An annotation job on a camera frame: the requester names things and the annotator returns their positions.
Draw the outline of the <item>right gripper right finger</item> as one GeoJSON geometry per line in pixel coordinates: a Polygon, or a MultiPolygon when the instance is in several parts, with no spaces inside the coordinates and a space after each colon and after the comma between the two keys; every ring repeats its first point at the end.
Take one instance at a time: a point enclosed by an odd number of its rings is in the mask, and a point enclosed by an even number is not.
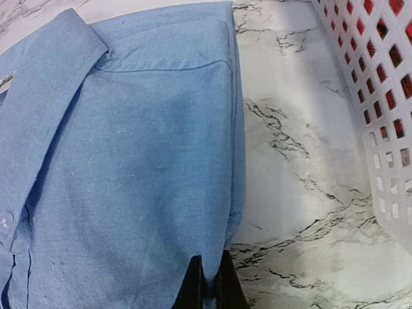
{"type": "Polygon", "coordinates": [[[250,309],[228,250],[223,251],[215,296],[217,309],[250,309]]]}

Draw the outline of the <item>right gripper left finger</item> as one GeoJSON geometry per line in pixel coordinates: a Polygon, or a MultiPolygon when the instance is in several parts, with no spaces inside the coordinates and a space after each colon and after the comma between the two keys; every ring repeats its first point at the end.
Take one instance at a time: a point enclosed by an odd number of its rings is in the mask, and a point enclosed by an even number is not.
{"type": "Polygon", "coordinates": [[[201,256],[193,256],[172,309],[202,309],[205,294],[205,276],[201,256]]]}

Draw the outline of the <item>light blue long sleeve shirt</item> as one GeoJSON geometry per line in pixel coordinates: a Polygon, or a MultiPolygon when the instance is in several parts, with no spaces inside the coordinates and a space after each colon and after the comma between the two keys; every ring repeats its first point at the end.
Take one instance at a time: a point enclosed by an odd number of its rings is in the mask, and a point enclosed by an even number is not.
{"type": "Polygon", "coordinates": [[[67,9],[1,76],[1,307],[172,308],[201,256],[216,308],[245,196],[232,3],[67,9]]]}

